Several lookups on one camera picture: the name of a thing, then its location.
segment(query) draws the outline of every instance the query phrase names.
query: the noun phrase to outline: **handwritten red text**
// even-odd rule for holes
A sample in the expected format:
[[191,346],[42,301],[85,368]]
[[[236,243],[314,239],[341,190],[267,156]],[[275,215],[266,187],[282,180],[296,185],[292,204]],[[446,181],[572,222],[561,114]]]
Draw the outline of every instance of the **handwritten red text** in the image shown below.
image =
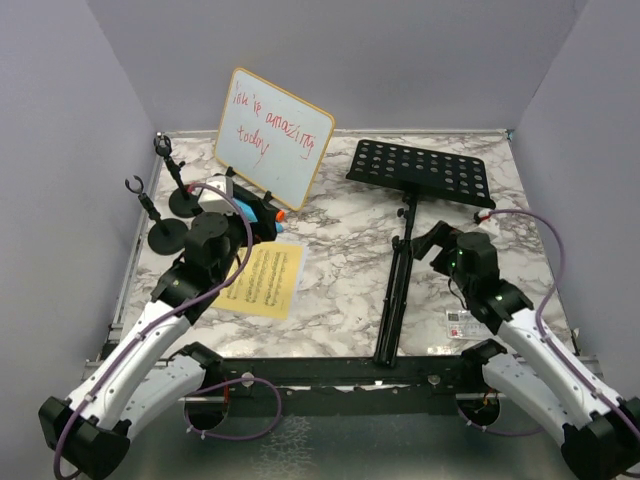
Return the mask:
[[282,130],[287,137],[293,139],[294,142],[296,142],[298,145],[301,145],[302,148],[306,150],[306,154],[300,155],[300,158],[304,160],[309,158],[309,155],[311,155],[311,150],[313,150],[313,147],[315,146],[315,135],[310,135],[308,133],[300,131],[300,125],[291,123],[288,120],[282,118],[280,115],[274,115],[271,112],[267,114],[265,122],[271,125],[276,130]]
[[233,93],[233,103],[236,105],[249,105],[249,97],[240,90],[240,82],[236,82],[236,89]]
[[253,113],[256,117],[260,117],[260,110],[262,110],[262,103],[256,100],[255,94],[253,95]]
[[260,158],[254,165],[254,168],[257,167],[258,163],[262,161],[264,154],[267,153],[267,150],[269,150],[269,147],[271,146],[271,144],[265,143],[264,138],[260,136],[260,129],[257,129],[254,133],[248,133],[245,131],[243,126],[240,126],[237,132],[238,132],[238,139],[241,142],[250,143],[260,151]]

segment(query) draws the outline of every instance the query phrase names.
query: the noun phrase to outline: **whiteboard wooden frame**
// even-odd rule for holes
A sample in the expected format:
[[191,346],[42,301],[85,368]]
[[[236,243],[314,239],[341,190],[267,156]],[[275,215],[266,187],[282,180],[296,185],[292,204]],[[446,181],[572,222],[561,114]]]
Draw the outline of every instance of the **whiteboard wooden frame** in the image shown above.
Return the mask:
[[[249,70],[247,70],[247,69],[245,69],[245,68],[237,67],[237,68],[233,71],[233,74],[231,75],[231,82],[229,83],[229,90],[227,91],[227,97],[225,98],[225,101],[224,101],[224,110],[223,110],[223,112],[222,112],[222,117],[220,118],[220,126],[218,127],[218,132],[221,132],[221,131],[222,131],[222,126],[223,126],[223,124],[224,124],[225,115],[226,115],[226,113],[227,113],[227,105],[229,104],[229,97],[231,96],[231,93],[232,93],[232,91],[233,91],[233,81],[234,81],[234,78],[235,78],[235,76],[236,76],[236,73],[238,73],[238,72],[244,72],[244,73],[246,73],[247,75],[249,75],[249,76],[251,76],[251,77],[255,78],[256,80],[259,80],[260,82],[263,82],[263,83],[267,84],[268,86],[270,86],[270,87],[272,87],[272,88],[274,88],[274,89],[276,89],[276,90],[279,90],[280,92],[282,92],[282,93],[284,93],[285,95],[287,95],[287,96],[289,96],[289,97],[293,98],[294,100],[297,100],[298,102],[303,103],[304,105],[306,105],[306,106],[308,106],[308,107],[312,108],[313,110],[315,110],[315,111],[317,111],[317,112],[319,112],[319,113],[321,113],[321,114],[323,114],[323,115],[326,115],[326,116],[331,120],[331,129],[330,129],[330,131],[329,131],[329,135],[327,136],[327,140],[326,140],[326,142],[325,142],[324,146],[322,147],[322,152],[320,153],[320,157],[318,158],[318,163],[316,164],[316,167],[315,167],[315,170],[314,170],[314,172],[313,172],[313,175],[311,176],[311,181],[309,182],[309,186],[307,187],[307,191],[306,191],[306,193],[304,194],[304,198],[302,199],[302,202],[300,203],[300,205],[298,205],[298,206],[290,205],[288,202],[284,201],[282,198],[279,198],[279,197],[278,197],[278,195],[277,195],[275,192],[271,192],[271,194],[272,194],[273,198],[275,198],[276,200],[278,200],[280,203],[282,203],[283,205],[287,206],[287,207],[288,207],[288,208],[290,208],[291,210],[298,211],[298,210],[300,210],[300,209],[304,206],[304,204],[305,204],[305,203],[306,203],[306,201],[307,201],[307,197],[309,196],[309,192],[311,191],[311,186],[313,185],[313,181],[315,180],[316,175],[318,174],[318,170],[320,169],[320,164],[322,163],[322,160],[324,159],[324,154],[325,154],[325,153],[326,153],[326,151],[327,151],[327,147],[329,146],[329,141],[331,140],[331,137],[332,137],[332,135],[333,135],[333,131],[334,131],[335,126],[336,126],[336,121],[335,121],[335,119],[333,118],[333,115],[331,115],[329,112],[326,112],[325,110],[322,110],[321,108],[318,108],[318,107],[316,107],[315,105],[312,105],[311,103],[309,103],[309,102],[307,102],[306,100],[304,100],[304,99],[302,99],[302,98],[298,97],[297,95],[294,95],[293,93],[288,92],[287,90],[285,90],[285,89],[283,89],[283,88],[280,88],[279,86],[277,86],[277,85],[275,85],[275,84],[271,83],[271,82],[270,82],[270,81],[268,81],[268,80],[265,80],[264,78],[262,78],[262,77],[260,77],[260,76],[256,75],[255,73],[250,72]],[[256,186],[256,187],[258,187],[260,190],[262,190],[262,191],[264,191],[264,192],[266,192],[266,191],[268,190],[267,188],[263,187],[263,186],[262,186],[262,185],[260,185],[259,183],[257,183],[257,182],[255,182],[254,180],[252,180],[252,179],[248,176],[248,174],[247,174],[246,172],[242,172],[242,171],[238,170],[238,169],[237,169],[236,167],[234,167],[233,165],[230,165],[230,163],[229,163],[229,162],[226,162],[224,159],[222,159],[222,158],[218,157],[217,150],[218,150],[218,141],[216,141],[216,142],[215,142],[215,146],[214,146],[214,148],[213,148],[213,157],[214,157],[216,160],[218,160],[218,162],[220,162],[220,163],[221,163],[222,165],[224,165],[225,167],[232,167],[232,168],[233,168],[233,170],[234,170],[234,172],[235,172],[236,174],[238,174],[240,177],[244,178],[247,182],[251,183],[252,185],[255,185],[255,186]]]

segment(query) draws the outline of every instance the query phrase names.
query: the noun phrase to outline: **yellow sheet music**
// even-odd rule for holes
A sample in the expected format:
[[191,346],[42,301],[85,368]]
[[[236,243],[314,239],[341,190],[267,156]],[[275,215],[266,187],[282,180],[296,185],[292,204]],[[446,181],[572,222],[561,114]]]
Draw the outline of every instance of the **yellow sheet music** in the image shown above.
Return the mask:
[[[286,320],[302,270],[305,247],[266,242],[253,247],[247,267],[224,289],[214,308]],[[244,258],[245,249],[240,250]],[[231,269],[233,274],[237,265]]]

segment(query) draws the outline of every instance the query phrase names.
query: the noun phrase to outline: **round black base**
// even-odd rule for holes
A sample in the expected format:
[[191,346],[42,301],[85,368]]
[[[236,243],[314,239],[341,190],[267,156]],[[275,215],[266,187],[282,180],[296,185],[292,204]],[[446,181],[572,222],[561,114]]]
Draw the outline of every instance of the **round black base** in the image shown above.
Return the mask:
[[157,223],[149,230],[147,242],[149,247],[158,255],[173,255],[184,248],[184,237],[189,231],[187,225],[177,218],[167,218],[161,220],[162,224],[169,230],[168,234],[162,231]]
[[180,218],[195,217],[194,208],[199,208],[198,197],[189,194],[189,198],[184,198],[179,188],[176,188],[169,197],[169,208],[171,213]]

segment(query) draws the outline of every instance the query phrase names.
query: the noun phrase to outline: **black clamp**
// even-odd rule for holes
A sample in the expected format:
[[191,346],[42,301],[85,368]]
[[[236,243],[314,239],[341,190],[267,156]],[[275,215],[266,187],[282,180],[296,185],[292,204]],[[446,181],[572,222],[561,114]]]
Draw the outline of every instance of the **black clamp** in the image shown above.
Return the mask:
[[129,183],[129,179],[124,181],[124,186],[131,193],[138,195],[138,201],[145,209],[149,219],[155,222],[155,225],[149,230],[147,242],[149,247],[158,255],[173,255],[184,248],[184,238],[189,230],[187,225],[177,218],[162,219],[160,212],[156,209],[153,200],[144,193],[144,183],[142,179],[134,175],[133,178],[138,182],[138,187],[133,188]]
[[180,218],[195,217],[202,212],[202,209],[198,204],[198,197],[191,194],[182,181],[180,170],[185,166],[185,162],[176,163],[173,158],[171,158],[173,150],[171,148],[171,139],[168,136],[158,133],[153,139],[153,146],[155,147],[156,153],[164,160],[164,164],[171,178],[173,178],[173,181],[176,182],[178,186],[169,197],[169,208],[171,212]]

